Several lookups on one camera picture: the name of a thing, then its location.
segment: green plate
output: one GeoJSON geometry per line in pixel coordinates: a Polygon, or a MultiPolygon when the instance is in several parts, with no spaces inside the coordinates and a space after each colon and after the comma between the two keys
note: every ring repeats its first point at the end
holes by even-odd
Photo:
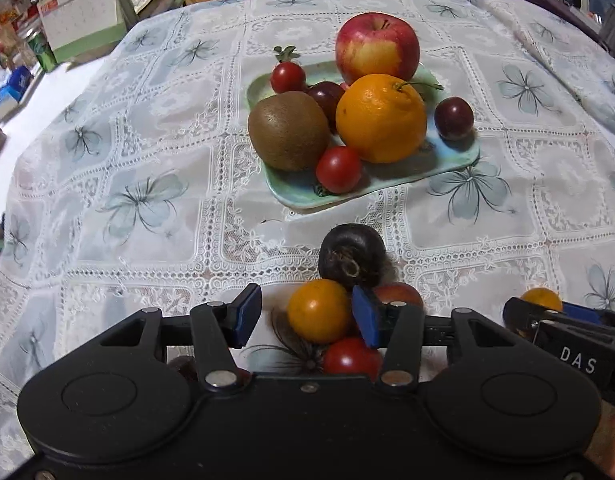
{"type": "MultiPolygon", "coordinates": [[[[319,81],[343,81],[336,63],[327,61],[304,66],[307,83],[313,85],[319,81]]],[[[414,80],[429,85],[439,82],[423,65],[419,65],[414,80]]],[[[479,155],[479,145],[476,136],[460,143],[447,143],[441,139],[434,124],[434,109],[436,105],[449,97],[446,91],[436,90],[428,86],[415,87],[420,92],[427,109],[428,129],[423,146],[414,155],[391,164],[370,164],[364,162],[363,177],[353,191],[342,195],[320,196],[316,192],[316,176],[313,170],[286,172],[270,168],[265,163],[265,177],[272,194],[282,204],[292,209],[314,209],[337,204],[362,196],[367,193],[390,186],[398,186],[406,182],[415,182],[428,176],[458,170],[472,164],[479,155]]],[[[250,110],[261,99],[274,95],[270,87],[270,74],[257,77],[247,89],[247,100],[250,110]]],[[[332,142],[343,144],[339,136],[332,136],[332,142]]]]}

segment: calendar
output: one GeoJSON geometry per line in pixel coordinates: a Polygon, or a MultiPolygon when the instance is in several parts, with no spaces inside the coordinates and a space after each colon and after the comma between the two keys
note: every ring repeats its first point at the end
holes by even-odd
{"type": "Polygon", "coordinates": [[[138,21],[130,0],[41,0],[38,11],[57,62],[120,41],[138,21]]]}

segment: green can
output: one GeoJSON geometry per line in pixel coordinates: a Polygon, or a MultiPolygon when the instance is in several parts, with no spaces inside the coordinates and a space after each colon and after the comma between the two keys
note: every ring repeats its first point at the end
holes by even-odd
{"type": "Polygon", "coordinates": [[[52,70],[58,66],[54,53],[49,47],[47,38],[43,34],[42,30],[32,28],[25,35],[24,39],[28,42],[28,45],[36,55],[36,59],[40,63],[41,67],[43,67],[45,72],[52,72],[52,70]]]}

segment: calendar page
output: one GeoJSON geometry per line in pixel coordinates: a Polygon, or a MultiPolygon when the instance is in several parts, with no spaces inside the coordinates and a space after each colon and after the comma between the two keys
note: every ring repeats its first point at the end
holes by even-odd
{"type": "Polygon", "coordinates": [[[38,7],[53,50],[122,21],[117,0],[42,0],[38,7]]]}

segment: floral tablecloth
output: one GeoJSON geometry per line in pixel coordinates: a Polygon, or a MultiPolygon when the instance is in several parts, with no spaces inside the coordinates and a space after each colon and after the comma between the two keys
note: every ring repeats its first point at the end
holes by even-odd
{"type": "Polygon", "coordinates": [[[393,278],[430,314],[500,321],[540,285],[615,309],[614,60],[520,0],[216,0],[138,24],[18,161],[0,257],[0,476],[30,454],[15,412],[25,381],[139,308],[186,314],[260,283],[266,316],[238,362],[318,368],[323,349],[270,312],[317,276],[320,242],[344,222],[379,231],[393,278]],[[265,184],[244,91],[275,45],[331,60],[341,25],[370,10],[415,28],[422,62],[472,105],[481,156],[292,211],[265,184]]]}

